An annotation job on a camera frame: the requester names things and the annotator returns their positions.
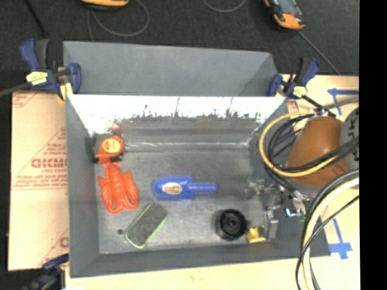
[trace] blue tape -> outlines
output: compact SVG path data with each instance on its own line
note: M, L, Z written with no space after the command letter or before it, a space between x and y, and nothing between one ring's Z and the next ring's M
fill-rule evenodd
M333 224L334 224L334 227L336 229L337 236L339 237L339 243L328 244L329 250L331 253L339 253L341 260L348 259L347 252L353 250L351 247L351 244L345 243L343 241L343 237L341 236L339 224L337 223L336 218L333 219Z

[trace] dark floor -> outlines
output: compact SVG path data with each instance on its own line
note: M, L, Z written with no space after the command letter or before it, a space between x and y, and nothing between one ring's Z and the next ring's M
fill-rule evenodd
M91 40L86 14L79 0L29 0L51 40L48 64L62 62L63 40ZM273 55L280 73L296 71L300 57L314 57L319 74L359 75L360 0L296 0L306 27L297 32L279 31L259 0L247 0L237 11L218 13L202 0L139 0L149 10L144 32L116 37L90 22L95 39L148 45L266 51ZM231 8L242 0L206 0L217 8ZM110 29L133 33L144 27L146 12L133 0L114 13L98 14ZM0 0L0 90L24 81L27 65L19 55L20 44L41 39L41 31L25 0ZM39 272L7 272L7 227L10 185L10 97L0 97L0 288L19 289Z

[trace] yellow label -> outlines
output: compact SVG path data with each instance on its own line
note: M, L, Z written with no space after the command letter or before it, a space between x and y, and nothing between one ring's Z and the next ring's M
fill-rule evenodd
M114 138L108 138L102 142L102 148L105 152L116 153L121 149L121 144Z
M168 182L163 186L163 191L169 195L178 195L183 191L183 188L175 182Z
M73 94L73 87L71 87L71 83L61 85L60 92L62 93L63 100L66 100L66 95Z
M28 82L32 83L32 85L38 85L38 84L46 82L47 77L48 77L47 72L33 71L33 72L29 73L29 75L27 75L25 77L25 79Z
M308 93L308 89L306 87L304 87L304 86L296 86L296 87L294 87L293 94L297 98L302 98L307 93Z

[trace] blue clamp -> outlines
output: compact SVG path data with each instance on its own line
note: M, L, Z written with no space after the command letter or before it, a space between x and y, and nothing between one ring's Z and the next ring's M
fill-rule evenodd
M280 74L275 74L269 84L268 96L274 97L277 93L285 98L300 99L308 92L307 83L312 79L320 69L319 62L311 58L309 65L305 58L301 58L299 69L296 75L290 76L285 82Z
M30 90L47 90L58 94L64 99L61 90L62 83L57 81L59 76L69 76L72 93L78 93L82 76L80 65L78 63L69 64L63 71L54 72L48 69L46 65L46 54L48 40L28 39L19 47L22 60L27 63L31 73L27 76L27 82L30 84Z

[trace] small yellow block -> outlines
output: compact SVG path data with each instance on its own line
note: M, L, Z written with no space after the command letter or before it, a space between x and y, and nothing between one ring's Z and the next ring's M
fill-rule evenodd
M73 94L73 87L71 87L71 83L61 85L60 92L62 93L63 100L66 100L66 95Z
M25 79L28 82L32 83L32 85L38 85L38 84L46 82L47 77L48 77L47 72L33 71L33 72L29 73L29 75L27 75L25 77Z
M257 243L266 240L263 236L260 235L258 227L250 228L247 232L247 240L249 243Z

